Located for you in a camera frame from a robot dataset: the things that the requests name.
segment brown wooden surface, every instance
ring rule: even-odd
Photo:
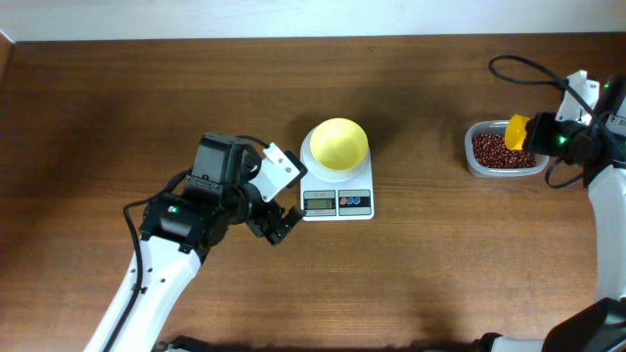
[[[302,223],[278,247],[233,229],[161,338],[383,347],[543,337],[592,303],[591,204],[542,175],[471,176],[465,132],[559,107],[551,88],[492,77],[493,55],[604,79],[624,68],[625,44],[624,34],[19,44],[0,95],[0,345],[85,346],[131,257],[121,207],[190,166],[203,132],[299,151],[336,116],[368,133],[376,217]],[[297,190],[281,196],[297,201]]]
[[[7,62],[11,57],[11,51],[13,49],[13,43],[0,32],[0,86],[2,86],[2,77],[4,70],[7,66]]]

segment digital kitchen scale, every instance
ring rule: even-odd
[[[335,171],[321,165],[311,153],[311,135],[304,139],[300,160],[308,172],[300,180],[300,206],[306,221],[367,220],[374,216],[372,159],[354,168]]]

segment red beans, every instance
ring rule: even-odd
[[[475,135],[471,138],[471,143],[476,161],[482,166],[511,169],[537,166],[535,154],[507,149],[503,135]]]

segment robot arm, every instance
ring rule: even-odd
[[[493,67],[502,59],[532,66],[553,80],[506,77]],[[558,112],[539,112],[532,119],[514,117],[505,142],[512,149],[557,157],[546,172],[546,182],[553,188],[583,180],[596,215],[598,284],[596,303],[554,327],[545,340],[486,334],[480,342],[489,345],[485,351],[490,352],[622,350],[626,343],[626,77],[612,75],[599,96],[600,83],[587,79],[585,71],[565,81],[546,67],[512,55],[492,59],[489,68],[510,82],[565,90]],[[555,186],[550,175],[561,162],[581,165],[583,172]]]
[[[274,196],[296,184],[306,168],[293,153],[283,153],[274,144],[264,153],[267,157],[261,160],[244,137],[203,136],[183,194],[158,194],[146,207],[139,228],[139,294],[132,299],[140,267],[135,253],[85,351],[152,350],[174,303],[231,225],[246,223],[272,245],[285,238],[304,213],[293,207],[283,217],[285,210]],[[129,304],[129,314],[121,321]]]

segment plastic container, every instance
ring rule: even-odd
[[[519,177],[529,176],[541,172],[548,165],[549,157],[545,155],[535,155],[537,158],[537,166],[526,167],[520,169],[494,169],[482,166],[476,161],[473,155],[473,144],[471,138],[478,134],[499,134],[504,135],[507,130],[509,122],[507,120],[501,121],[486,121],[479,122],[472,126],[466,134],[466,156],[468,157],[468,170],[469,173],[476,177],[485,178],[502,178],[502,177]]]

